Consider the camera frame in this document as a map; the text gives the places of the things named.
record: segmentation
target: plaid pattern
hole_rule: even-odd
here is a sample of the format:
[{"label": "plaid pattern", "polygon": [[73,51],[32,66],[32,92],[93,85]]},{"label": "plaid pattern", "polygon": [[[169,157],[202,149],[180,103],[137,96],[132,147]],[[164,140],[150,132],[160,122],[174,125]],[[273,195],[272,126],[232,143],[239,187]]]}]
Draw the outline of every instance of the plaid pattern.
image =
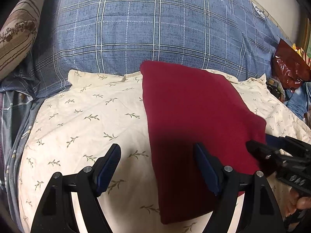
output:
[{"label": "plaid pattern", "polygon": [[269,77],[280,37],[250,0],[46,0],[32,57],[1,90],[47,97],[70,69],[122,75],[143,60]]}]

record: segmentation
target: finger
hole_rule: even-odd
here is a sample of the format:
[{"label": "finger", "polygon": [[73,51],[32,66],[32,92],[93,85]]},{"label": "finger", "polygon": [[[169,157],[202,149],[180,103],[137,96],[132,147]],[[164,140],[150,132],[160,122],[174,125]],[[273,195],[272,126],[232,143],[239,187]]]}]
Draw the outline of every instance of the finger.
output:
[{"label": "finger", "polygon": [[299,223],[292,223],[288,227],[288,232],[292,232]]},{"label": "finger", "polygon": [[291,202],[288,202],[287,203],[287,208],[288,208],[288,211],[289,211],[289,213],[292,215],[293,213],[295,213],[295,211],[296,211],[296,206],[295,205],[293,205]]},{"label": "finger", "polygon": [[297,204],[297,201],[299,200],[299,194],[296,192],[295,189],[291,189],[290,190],[290,193],[289,193],[289,201],[294,205],[296,206]]},{"label": "finger", "polygon": [[298,209],[311,209],[311,197],[302,197],[298,200],[297,206]]},{"label": "finger", "polygon": [[285,207],[285,217],[289,217],[290,216],[290,211],[288,210],[288,207]]}]

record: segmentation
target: red cloth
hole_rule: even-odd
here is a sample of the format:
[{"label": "red cloth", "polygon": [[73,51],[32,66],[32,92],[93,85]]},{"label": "red cloth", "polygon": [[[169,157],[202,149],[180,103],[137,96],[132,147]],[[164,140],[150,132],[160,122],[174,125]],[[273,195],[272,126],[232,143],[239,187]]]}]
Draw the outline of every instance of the red cloth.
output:
[{"label": "red cloth", "polygon": [[193,144],[202,142],[223,165],[253,174],[259,163],[245,142],[265,143],[266,122],[222,75],[153,61],[144,61],[141,72],[161,222],[206,214],[216,198],[195,164]]}]

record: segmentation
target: blue jeans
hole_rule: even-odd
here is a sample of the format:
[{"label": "blue jeans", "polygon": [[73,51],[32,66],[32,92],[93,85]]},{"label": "blue jeans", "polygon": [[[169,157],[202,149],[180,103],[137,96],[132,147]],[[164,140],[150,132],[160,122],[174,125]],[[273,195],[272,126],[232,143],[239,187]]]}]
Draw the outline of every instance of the blue jeans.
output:
[{"label": "blue jeans", "polygon": [[311,82],[304,82],[284,104],[303,120],[304,114],[308,112],[311,105]]}]

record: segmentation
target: brown striped pillow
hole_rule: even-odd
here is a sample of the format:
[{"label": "brown striped pillow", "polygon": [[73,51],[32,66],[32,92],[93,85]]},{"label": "brown striped pillow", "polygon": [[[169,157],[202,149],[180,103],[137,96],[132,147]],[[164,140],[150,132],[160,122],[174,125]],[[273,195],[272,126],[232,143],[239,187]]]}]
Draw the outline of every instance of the brown striped pillow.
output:
[{"label": "brown striped pillow", "polygon": [[0,80],[26,57],[37,37],[44,0],[20,0],[0,31]]}]

